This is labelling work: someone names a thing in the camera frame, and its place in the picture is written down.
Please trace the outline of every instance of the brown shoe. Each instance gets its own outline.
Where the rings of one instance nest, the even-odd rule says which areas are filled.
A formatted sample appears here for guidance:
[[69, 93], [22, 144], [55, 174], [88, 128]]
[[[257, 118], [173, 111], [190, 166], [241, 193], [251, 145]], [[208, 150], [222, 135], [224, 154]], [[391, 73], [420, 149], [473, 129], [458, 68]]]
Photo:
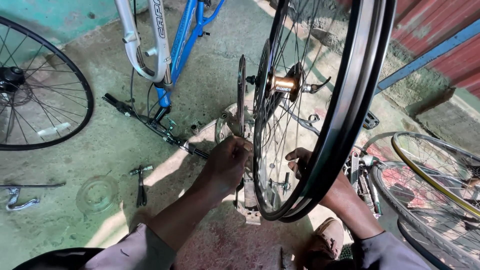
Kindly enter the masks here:
[[307, 251], [305, 266], [322, 269], [340, 255], [343, 247], [343, 226], [334, 219], [326, 219], [314, 232], [312, 245]]

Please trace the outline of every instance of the bicycle wheel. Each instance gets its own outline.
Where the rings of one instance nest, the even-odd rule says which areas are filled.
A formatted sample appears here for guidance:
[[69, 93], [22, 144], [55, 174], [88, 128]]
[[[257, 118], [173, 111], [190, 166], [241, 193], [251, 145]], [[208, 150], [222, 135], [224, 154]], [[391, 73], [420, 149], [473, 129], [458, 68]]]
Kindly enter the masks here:
[[392, 146], [416, 174], [480, 218], [479, 157], [447, 142], [413, 132], [395, 133]]
[[85, 127], [93, 95], [84, 75], [51, 43], [0, 17], [0, 150], [49, 147]]
[[480, 269], [480, 220], [417, 176], [386, 161], [370, 172], [385, 202], [414, 230], [470, 269]]
[[[318, 131], [309, 125], [313, 121], [301, 119], [305, 112], [300, 110], [302, 101], [310, 99], [303, 96], [324, 86], [307, 83], [315, 80], [311, 71], [322, 54], [322, 45], [312, 40], [313, 18], [320, 10], [319, 1], [299, 1], [295, 7], [288, 0], [278, 2], [255, 79], [252, 172], [259, 211], [269, 221], [292, 222], [306, 215], [341, 170], [373, 97], [395, 1], [353, 2], [333, 96]], [[305, 18], [311, 19], [301, 36]], [[297, 124], [289, 125], [291, 119]], [[314, 131], [314, 138], [300, 140], [299, 125]], [[313, 152], [300, 179], [290, 177], [285, 162], [285, 155], [297, 147]]]
[[428, 239], [417, 232], [412, 226], [408, 225], [404, 221], [398, 219], [396, 221], [398, 230], [405, 238], [405, 240], [416, 250], [422, 257], [429, 261], [433, 266], [439, 270], [450, 269], [468, 269], [467, 266], [457, 261], [452, 256], [446, 254], [439, 249], [436, 245], [430, 243]]

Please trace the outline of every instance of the blue bicycle frame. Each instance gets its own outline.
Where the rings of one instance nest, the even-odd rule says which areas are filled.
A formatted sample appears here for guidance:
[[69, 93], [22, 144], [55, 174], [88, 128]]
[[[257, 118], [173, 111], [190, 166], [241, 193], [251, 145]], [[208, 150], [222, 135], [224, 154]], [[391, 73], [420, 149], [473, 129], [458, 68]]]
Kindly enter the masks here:
[[[193, 45], [198, 37], [202, 37], [204, 34], [203, 27], [211, 22], [218, 11], [222, 7], [225, 0], [221, 0], [215, 11], [210, 17], [204, 17], [204, 2], [198, 0], [188, 0], [183, 11], [183, 15], [175, 35], [171, 50], [170, 73], [173, 85], [177, 83], [178, 77], [187, 62], [188, 56], [192, 51]], [[195, 13], [196, 25], [192, 30], [192, 33], [188, 37], [189, 29], [192, 24], [193, 14]], [[155, 87], [158, 94], [158, 104], [166, 108], [170, 106], [170, 91], [166, 91], [164, 88]]]

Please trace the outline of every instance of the sleeve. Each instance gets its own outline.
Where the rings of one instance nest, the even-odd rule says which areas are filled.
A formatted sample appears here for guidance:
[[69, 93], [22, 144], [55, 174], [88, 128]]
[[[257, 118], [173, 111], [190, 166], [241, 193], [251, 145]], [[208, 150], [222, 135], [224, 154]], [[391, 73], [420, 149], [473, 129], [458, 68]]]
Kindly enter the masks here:
[[176, 252], [145, 224], [91, 258], [85, 270], [168, 270]]
[[358, 269], [430, 269], [419, 256], [388, 232], [356, 241], [352, 245], [352, 252]]

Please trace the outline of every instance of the hand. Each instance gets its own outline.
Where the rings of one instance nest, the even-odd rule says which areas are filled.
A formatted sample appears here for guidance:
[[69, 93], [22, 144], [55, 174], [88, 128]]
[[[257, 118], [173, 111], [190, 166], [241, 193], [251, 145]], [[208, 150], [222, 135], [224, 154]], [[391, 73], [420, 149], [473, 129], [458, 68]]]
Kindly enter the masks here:
[[240, 184], [245, 163], [253, 157], [251, 142], [230, 136], [215, 146], [188, 192], [201, 191], [217, 207]]
[[[288, 153], [285, 156], [286, 160], [291, 160], [288, 163], [288, 167], [295, 173], [295, 177], [300, 179], [302, 174], [304, 174], [307, 164], [312, 157], [312, 152], [308, 151], [305, 148], [297, 148], [292, 152]], [[348, 181], [347, 177], [343, 174], [342, 171], [338, 174], [335, 182], [332, 184], [327, 194], [320, 201], [320, 205], [323, 205], [333, 212], [336, 211], [336, 208], [340, 201], [344, 200], [358, 200], [357, 194], [352, 188], [352, 185]]]

